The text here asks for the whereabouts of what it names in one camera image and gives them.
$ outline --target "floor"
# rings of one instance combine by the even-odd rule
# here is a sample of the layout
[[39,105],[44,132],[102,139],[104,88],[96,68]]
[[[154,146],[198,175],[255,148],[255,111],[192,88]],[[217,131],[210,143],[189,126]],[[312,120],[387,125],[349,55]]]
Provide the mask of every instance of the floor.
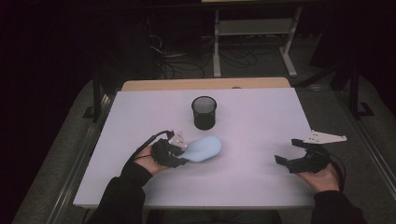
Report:
[[[222,77],[286,77],[291,85],[321,71],[309,65],[319,37],[297,36],[290,50],[298,76],[290,78],[281,60],[278,47],[281,35],[245,36],[220,40]],[[204,38],[204,48],[210,50],[211,39]],[[210,51],[202,57],[175,52],[163,58],[160,78],[211,78],[213,65]],[[364,126],[369,139],[377,146],[391,171],[396,171],[394,137],[396,120],[381,104],[375,88],[361,78],[360,101],[368,103],[374,117],[355,120],[347,110],[348,86],[332,91],[329,74],[308,88],[296,89],[308,122],[313,130],[346,135],[348,141],[329,145],[328,149],[342,159],[347,168],[345,194],[360,207],[369,223],[391,223],[396,220],[395,195],[390,190],[392,180],[385,181],[383,167],[378,166],[367,136],[359,131]],[[30,188],[14,223],[77,223],[87,211],[72,202],[88,165],[95,139],[105,118],[92,123],[84,119],[87,107],[92,106],[92,83],[81,90],[70,109],[64,125],[55,139],[34,184]],[[103,101],[106,114],[111,102]],[[282,210],[285,224],[309,223],[310,209]]]

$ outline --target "metal frame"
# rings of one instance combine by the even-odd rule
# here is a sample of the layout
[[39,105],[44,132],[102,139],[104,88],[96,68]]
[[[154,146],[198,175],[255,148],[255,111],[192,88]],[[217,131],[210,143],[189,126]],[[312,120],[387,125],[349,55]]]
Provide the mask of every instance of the metal frame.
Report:
[[[276,20],[249,20],[245,21],[245,23],[252,22],[254,24],[253,28],[246,29],[241,26],[242,21],[220,21],[219,20],[219,11],[216,10],[215,15],[215,47],[213,53],[213,77],[221,77],[220,71],[220,62],[219,62],[219,36],[220,35],[258,35],[258,34],[288,34],[287,41],[284,47],[280,47],[280,54],[282,55],[283,62],[288,69],[290,77],[297,77],[297,72],[294,68],[294,65],[289,56],[289,50],[291,46],[291,42],[294,38],[294,34],[298,25],[298,21],[300,19],[302,7],[297,7],[292,20],[287,19],[276,19]],[[281,26],[282,22],[290,22],[289,29],[283,31]]]

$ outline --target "black cup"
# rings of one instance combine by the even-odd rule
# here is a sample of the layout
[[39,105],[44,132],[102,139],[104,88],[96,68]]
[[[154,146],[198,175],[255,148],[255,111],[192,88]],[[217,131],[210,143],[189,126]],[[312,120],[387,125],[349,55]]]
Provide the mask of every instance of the black cup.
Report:
[[216,101],[209,96],[200,96],[192,101],[194,125],[199,130],[209,130],[215,126]]

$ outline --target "table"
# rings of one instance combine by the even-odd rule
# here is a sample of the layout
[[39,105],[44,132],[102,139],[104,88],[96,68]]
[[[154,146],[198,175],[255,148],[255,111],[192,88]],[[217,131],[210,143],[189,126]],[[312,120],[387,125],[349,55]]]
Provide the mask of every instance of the table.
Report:
[[[227,84],[213,89],[214,83],[222,83],[222,80]],[[274,88],[277,82],[283,83],[281,88]],[[235,85],[245,87],[248,83],[256,86],[224,89]],[[274,85],[258,89],[260,83],[264,87]],[[275,154],[289,159],[302,157],[304,151],[293,147],[290,139],[303,138],[310,132],[295,90],[286,84],[285,78],[125,83],[116,96],[74,204],[96,207],[108,181],[120,174],[136,148],[155,133],[175,129],[183,131],[187,143],[214,134],[222,141],[222,151],[210,160],[188,162],[156,175],[144,187],[146,207],[280,209],[312,206],[311,189],[274,160]],[[129,91],[137,86],[141,89]],[[209,131],[193,126],[191,102],[200,95],[212,96],[218,102],[216,125]]]

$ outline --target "hand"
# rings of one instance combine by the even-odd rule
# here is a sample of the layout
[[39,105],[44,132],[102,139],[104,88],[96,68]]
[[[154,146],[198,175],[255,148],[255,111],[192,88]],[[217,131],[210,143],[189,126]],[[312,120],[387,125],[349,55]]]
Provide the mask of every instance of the hand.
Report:
[[304,179],[315,192],[326,190],[340,191],[338,187],[338,174],[331,163],[316,174],[305,172],[299,173],[297,176]]
[[137,154],[137,159],[135,159],[134,162],[146,168],[146,170],[148,170],[152,175],[158,174],[160,171],[169,169],[169,167],[162,166],[155,162],[150,154],[151,146],[145,147],[139,154]]

